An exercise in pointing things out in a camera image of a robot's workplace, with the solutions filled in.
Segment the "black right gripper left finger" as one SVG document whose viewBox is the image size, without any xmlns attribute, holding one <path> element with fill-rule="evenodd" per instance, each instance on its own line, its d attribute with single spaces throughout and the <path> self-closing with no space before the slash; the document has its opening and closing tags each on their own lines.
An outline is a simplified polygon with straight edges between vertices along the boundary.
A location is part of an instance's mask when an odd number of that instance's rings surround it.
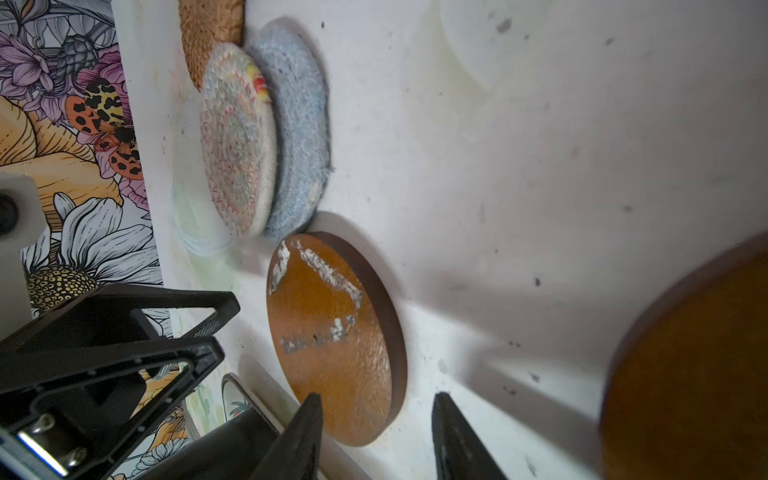
<svg viewBox="0 0 768 480">
<path fill-rule="evenodd" d="M 321 396 L 311 393 L 283 433 L 272 443 L 252 480 L 316 480 L 323 432 Z"/>
</svg>

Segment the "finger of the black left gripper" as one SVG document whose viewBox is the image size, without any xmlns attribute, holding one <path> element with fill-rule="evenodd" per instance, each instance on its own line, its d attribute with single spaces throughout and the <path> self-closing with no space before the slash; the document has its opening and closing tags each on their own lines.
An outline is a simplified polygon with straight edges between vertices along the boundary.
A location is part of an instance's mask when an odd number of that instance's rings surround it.
<svg viewBox="0 0 768 480">
<path fill-rule="evenodd" d="M 223 358 L 212 337 L 2 356 L 2 478 L 108 478 Z"/>
</svg>

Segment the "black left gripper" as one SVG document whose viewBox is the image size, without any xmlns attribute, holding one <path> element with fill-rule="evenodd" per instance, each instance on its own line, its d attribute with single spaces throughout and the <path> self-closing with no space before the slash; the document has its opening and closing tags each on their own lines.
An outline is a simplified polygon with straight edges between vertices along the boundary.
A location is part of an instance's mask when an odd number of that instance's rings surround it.
<svg viewBox="0 0 768 480">
<path fill-rule="evenodd" d="M 34 245 L 44 229 L 34 180 L 2 173 L 1 340 L 12 334 L 1 342 L 3 372 L 100 372 L 123 364 L 152 369 L 179 362 L 208 372 L 223 361 L 214 335 L 240 311 L 231 292 L 111 284 L 25 326 L 32 313 L 21 250 Z M 145 315 L 150 309 L 211 313 L 181 337 L 166 338 L 150 325 Z"/>
</svg>

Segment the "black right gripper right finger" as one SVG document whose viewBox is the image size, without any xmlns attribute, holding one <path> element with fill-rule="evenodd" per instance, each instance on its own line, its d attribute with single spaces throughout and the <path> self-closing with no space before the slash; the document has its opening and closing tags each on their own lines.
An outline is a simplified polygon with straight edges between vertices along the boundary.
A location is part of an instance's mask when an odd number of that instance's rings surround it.
<svg viewBox="0 0 768 480">
<path fill-rule="evenodd" d="M 447 392 L 435 395 L 431 420 L 438 479 L 506 479 Z"/>
</svg>

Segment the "scratched dark brown wooden coaster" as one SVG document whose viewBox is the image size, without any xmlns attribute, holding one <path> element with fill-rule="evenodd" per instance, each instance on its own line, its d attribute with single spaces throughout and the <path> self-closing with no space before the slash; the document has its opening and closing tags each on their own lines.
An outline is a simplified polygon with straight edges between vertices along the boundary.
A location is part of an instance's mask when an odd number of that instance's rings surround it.
<svg viewBox="0 0 768 480">
<path fill-rule="evenodd" d="M 408 365 L 397 312 L 368 260 L 327 232 L 292 235 L 272 255 L 266 308 L 297 400 L 320 396 L 337 442 L 374 442 L 401 410 Z"/>
</svg>

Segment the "plain brown wooden coaster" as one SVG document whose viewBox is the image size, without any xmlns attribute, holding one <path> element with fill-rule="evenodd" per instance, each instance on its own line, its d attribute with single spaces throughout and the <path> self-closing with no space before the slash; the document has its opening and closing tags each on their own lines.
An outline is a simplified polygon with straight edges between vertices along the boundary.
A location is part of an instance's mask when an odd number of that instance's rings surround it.
<svg viewBox="0 0 768 480">
<path fill-rule="evenodd" d="M 605 479 L 767 475 L 767 237 L 692 271 L 637 319 L 612 360 Z"/>
</svg>

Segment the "round woven rattan coaster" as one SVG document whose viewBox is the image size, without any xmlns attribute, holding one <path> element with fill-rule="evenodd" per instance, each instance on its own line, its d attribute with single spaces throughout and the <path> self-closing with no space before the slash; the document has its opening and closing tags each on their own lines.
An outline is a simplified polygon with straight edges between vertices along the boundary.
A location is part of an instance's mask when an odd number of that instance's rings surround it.
<svg viewBox="0 0 768 480">
<path fill-rule="evenodd" d="M 182 48 L 189 76 L 202 88 L 205 68 L 220 43 L 240 45 L 245 21 L 244 0 L 179 0 Z"/>
</svg>

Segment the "grey-blue braided rope coaster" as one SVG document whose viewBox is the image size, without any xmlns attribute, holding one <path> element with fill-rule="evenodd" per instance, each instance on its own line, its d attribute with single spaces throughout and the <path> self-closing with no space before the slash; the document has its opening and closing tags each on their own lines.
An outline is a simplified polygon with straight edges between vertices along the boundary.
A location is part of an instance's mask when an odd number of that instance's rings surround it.
<svg viewBox="0 0 768 480">
<path fill-rule="evenodd" d="M 262 72 L 277 132 L 277 175 L 263 235 L 281 240 L 311 221 L 331 171 L 328 94 L 312 50 L 290 25 L 274 21 L 253 33 L 245 51 Z"/>
</svg>

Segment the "black mug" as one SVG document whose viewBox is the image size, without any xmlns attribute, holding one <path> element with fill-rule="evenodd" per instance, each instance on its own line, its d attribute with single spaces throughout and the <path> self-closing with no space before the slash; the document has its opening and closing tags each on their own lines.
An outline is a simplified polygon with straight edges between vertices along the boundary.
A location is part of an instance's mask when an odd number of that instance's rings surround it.
<svg viewBox="0 0 768 480">
<path fill-rule="evenodd" d="M 249 479 L 278 436 L 259 410 L 248 409 L 138 479 Z"/>
</svg>

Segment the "white strawberry print tray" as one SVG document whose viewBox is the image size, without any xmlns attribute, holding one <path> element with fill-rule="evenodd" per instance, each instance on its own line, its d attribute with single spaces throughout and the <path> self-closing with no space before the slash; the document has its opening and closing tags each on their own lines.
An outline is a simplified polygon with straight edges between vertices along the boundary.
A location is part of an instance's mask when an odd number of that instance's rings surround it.
<svg viewBox="0 0 768 480">
<path fill-rule="evenodd" d="M 324 411 L 311 393 L 281 427 L 239 380 L 222 382 L 225 422 L 179 454 L 182 479 L 328 479 L 320 465 Z"/>
</svg>

